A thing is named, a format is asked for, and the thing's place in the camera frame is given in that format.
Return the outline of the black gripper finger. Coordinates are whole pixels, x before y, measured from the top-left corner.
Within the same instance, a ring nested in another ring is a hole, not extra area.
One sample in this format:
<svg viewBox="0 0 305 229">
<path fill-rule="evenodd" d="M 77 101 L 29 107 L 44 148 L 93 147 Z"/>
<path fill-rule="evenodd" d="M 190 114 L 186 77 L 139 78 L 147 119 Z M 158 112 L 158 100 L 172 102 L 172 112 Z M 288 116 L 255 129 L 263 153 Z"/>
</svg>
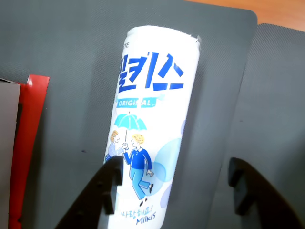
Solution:
<svg viewBox="0 0 305 229">
<path fill-rule="evenodd" d="M 234 189 L 234 212 L 243 229 L 303 229 L 284 197 L 254 167 L 232 157 L 228 185 Z"/>
<path fill-rule="evenodd" d="M 106 229 L 115 212 L 117 187 L 123 181 L 123 157 L 107 161 L 88 182 L 57 229 Z"/>
</svg>

